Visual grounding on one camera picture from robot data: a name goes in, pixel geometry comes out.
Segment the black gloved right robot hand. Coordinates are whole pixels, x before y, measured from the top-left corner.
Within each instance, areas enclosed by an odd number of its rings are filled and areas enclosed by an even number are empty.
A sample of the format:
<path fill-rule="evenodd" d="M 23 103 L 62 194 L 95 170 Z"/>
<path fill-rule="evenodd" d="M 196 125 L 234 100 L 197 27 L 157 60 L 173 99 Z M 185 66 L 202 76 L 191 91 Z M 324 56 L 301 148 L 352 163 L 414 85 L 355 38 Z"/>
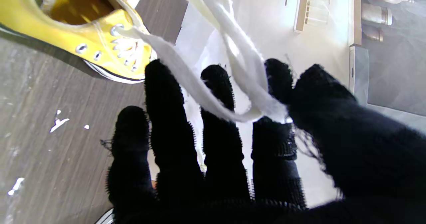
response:
<path fill-rule="evenodd" d="M 423 133 L 361 106 L 321 65 L 295 86 L 286 63 L 264 65 L 269 93 L 293 122 L 254 122 L 254 198 L 236 124 L 201 109 L 203 173 L 179 84 L 160 59 L 146 66 L 147 112 L 124 108 L 111 140 L 106 187 L 114 224 L 425 223 Z M 307 208 L 294 127 L 312 137 L 342 199 Z"/>

